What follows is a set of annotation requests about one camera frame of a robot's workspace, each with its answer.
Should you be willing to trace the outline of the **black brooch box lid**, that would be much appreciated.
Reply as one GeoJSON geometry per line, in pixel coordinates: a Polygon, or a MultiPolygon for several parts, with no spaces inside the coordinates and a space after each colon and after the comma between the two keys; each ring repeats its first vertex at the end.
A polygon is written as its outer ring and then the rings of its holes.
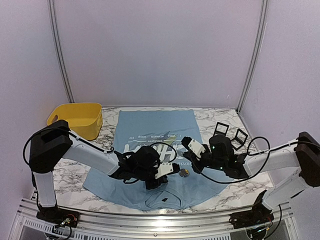
{"type": "Polygon", "coordinates": [[[231,144],[234,150],[238,151],[241,149],[248,139],[248,134],[242,129],[238,128],[234,138],[231,139],[231,144]]]}

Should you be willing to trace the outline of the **light blue printed t-shirt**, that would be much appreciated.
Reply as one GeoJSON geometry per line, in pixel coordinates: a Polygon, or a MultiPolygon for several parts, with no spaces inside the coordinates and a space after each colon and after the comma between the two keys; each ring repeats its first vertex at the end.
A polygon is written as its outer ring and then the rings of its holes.
{"type": "Polygon", "coordinates": [[[142,146],[155,143],[161,161],[177,163],[189,174],[169,175],[168,183],[147,190],[143,181],[124,184],[92,168],[83,187],[102,200],[141,211],[186,209],[217,196],[231,179],[219,170],[203,170],[214,181],[195,173],[192,163],[183,157],[186,151],[181,144],[183,137],[202,142],[192,110],[120,111],[113,140],[116,151],[136,152],[142,146]]]}

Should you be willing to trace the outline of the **round white brooch badge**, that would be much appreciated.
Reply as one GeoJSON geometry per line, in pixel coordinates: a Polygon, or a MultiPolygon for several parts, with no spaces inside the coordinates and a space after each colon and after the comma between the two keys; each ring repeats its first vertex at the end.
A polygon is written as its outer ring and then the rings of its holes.
{"type": "Polygon", "coordinates": [[[179,174],[180,177],[186,178],[186,177],[188,177],[190,175],[190,172],[187,169],[182,168],[182,169],[179,170],[178,174],[179,174]]]}

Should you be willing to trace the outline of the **black brooch box base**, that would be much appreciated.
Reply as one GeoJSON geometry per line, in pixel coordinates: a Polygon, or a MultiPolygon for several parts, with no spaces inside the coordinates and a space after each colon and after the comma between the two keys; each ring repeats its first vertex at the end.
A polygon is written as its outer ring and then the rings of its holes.
{"type": "Polygon", "coordinates": [[[213,136],[226,136],[227,135],[227,132],[229,130],[229,125],[228,124],[225,124],[225,123],[222,123],[222,122],[217,122],[216,123],[216,126],[215,126],[215,130],[214,130],[214,133],[213,133],[213,136]]]}

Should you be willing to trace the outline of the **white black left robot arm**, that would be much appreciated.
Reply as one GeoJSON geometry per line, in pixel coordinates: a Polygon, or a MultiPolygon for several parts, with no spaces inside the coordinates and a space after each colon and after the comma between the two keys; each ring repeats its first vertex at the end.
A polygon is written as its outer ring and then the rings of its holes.
{"type": "Polygon", "coordinates": [[[22,157],[37,190],[37,218],[62,225],[76,222],[79,214],[63,210],[57,204],[53,170],[61,159],[87,165],[124,184],[143,181],[148,190],[167,183],[167,176],[174,171],[173,164],[162,162],[152,146],[126,153],[103,149],[76,134],[65,120],[35,132],[22,151],[26,150],[29,155],[22,157]]]}

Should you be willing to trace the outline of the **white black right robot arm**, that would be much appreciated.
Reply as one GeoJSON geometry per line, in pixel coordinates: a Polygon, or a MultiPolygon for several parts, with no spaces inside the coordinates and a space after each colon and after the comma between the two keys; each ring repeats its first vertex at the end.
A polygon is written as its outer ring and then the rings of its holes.
{"type": "Polygon", "coordinates": [[[250,210],[231,214],[229,222],[235,229],[272,221],[274,208],[308,188],[320,186],[320,145],[305,131],[286,144],[254,153],[235,154],[231,139],[222,134],[212,136],[208,145],[188,136],[181,144],[187,150],[183,156],[198,174],[209,168],[242,181],[262,172],[296,168],[275,187],[262,191],[250,210]]]}

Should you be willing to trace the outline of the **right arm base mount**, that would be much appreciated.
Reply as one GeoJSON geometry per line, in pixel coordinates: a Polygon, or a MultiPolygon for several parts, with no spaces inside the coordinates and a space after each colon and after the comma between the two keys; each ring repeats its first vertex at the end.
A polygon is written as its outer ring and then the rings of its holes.
{"type": "Polygon", "coordinates": [[[271,212],[261,210],[247,210],[235,212],[230,215],[229,223],[234,229],[247,228],[255,225],[269,223],[274,220],[271,212]]]}

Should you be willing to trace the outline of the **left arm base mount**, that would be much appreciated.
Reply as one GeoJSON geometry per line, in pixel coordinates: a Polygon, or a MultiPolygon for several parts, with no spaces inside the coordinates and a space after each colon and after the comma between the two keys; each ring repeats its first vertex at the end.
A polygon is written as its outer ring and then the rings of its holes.
{"type": "Polygon", "coordinates": [[[58,207],[57,209],[38,211],[36,218],[55,225],[60,225],[66,219],[70,219],[68,225],[72,228],[76,228],[79,222],[80,213],[78,211],[58,207]]]}

